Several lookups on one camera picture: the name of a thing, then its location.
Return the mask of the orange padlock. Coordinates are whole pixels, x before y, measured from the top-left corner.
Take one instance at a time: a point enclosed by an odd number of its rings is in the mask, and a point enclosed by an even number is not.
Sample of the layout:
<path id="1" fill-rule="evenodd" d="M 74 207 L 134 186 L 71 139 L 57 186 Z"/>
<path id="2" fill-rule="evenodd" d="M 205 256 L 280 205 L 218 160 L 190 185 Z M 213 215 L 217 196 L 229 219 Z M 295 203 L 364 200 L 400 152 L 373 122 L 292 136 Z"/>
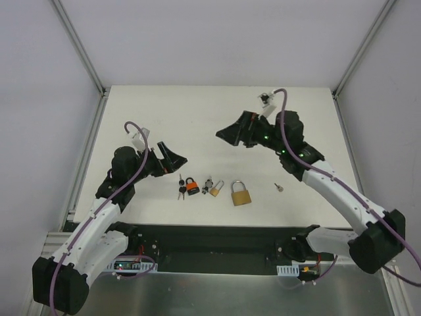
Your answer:
<path id="1" fill-rule="evenodd" d="M 200 188 L 192 177 L 186 178 L 186 191 L 189 196 L 198 194 L 200 192 Z"/>

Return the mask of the small brass padlock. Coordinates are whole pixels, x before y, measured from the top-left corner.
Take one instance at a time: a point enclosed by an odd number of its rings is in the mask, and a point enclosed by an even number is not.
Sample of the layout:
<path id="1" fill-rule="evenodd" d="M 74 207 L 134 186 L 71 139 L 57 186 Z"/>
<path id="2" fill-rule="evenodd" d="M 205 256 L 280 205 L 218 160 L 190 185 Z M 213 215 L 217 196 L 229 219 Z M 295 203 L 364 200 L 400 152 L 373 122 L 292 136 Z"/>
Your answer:
<path id="1" fill-rule="evenodd" d="M 219 180 L 209 191 L 209 194 L 213 197 L 216 197 L 221 189 L 224 187 L 224 181 L 223 180 Z"/>

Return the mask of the key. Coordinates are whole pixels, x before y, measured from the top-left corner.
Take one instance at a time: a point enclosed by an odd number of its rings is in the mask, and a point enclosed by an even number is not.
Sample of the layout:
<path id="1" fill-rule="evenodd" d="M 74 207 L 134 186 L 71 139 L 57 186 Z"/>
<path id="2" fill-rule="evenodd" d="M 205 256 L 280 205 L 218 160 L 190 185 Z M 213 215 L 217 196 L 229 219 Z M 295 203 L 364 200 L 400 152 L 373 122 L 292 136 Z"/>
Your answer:
<path id="1" fill-rule="evenodd" d="M 282 186 L 280 186 L 279 184 L 276 184 L 276 183 L 274 183 L 274 185 L 275 185 L 277 191 L 283 192 L 284 188 Z"/>

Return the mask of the large brass padlock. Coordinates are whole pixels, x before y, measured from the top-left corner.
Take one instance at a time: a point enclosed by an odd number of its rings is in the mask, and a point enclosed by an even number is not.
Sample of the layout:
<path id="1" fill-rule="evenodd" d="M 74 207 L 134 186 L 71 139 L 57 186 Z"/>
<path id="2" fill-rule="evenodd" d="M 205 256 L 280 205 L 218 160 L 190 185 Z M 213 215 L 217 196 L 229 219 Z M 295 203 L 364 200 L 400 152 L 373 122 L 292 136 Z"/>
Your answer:
<path id="1" fill-rule="evenodd" d="M 251 196 L 246 185 L 240 180 L 231 183 L 231 197 L 235 207 L 251 203 Z"/>

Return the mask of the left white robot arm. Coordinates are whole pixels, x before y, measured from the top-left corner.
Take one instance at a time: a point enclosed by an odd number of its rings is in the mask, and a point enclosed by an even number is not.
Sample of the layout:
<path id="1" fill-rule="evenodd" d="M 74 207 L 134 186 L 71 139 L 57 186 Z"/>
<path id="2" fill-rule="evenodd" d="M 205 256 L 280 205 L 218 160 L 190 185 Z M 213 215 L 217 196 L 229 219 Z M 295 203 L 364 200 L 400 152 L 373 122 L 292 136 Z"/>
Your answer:
<path id="1" fill-rule="evenodd" d="M 164 142 L 158 148 L 162 158 L 149 148 L 123 146 L 114 151 L 111 168 L 84 220 L 50 257 L 39 257 L 33 264 L 35 302 L 75 315 L 106 266 L 121 253 L 131 256 L 138 251 L 137 228 L 118 221 L 136 193 L 135 184 L 148 176 L 172 174 L 187 163 Z"/>

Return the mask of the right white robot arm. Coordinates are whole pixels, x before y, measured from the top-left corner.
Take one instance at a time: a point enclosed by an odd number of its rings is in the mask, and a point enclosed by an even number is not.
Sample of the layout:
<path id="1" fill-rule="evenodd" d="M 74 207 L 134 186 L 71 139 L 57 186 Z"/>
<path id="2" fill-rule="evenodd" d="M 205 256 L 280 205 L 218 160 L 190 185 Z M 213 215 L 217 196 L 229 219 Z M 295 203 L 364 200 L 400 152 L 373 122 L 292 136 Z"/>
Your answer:
<path id="1" fill-rule="evenodd" d="M 216 137 L 232 146 L 261 145 L 278 156 L 282 167 L 328 201 L 351 225 L 352 231 L 313 224 L 282 248 L 290 260 L 304 262 L 318 253 L 351 258 L 365 273 L 374 274 L 404 249 L 405 216 L 386 211 L 353 191 L 339 179 L 324 156 L 304 140 L 304 125 L 295 111 L 278 113 L 276 123 L 244 111 Z"/>

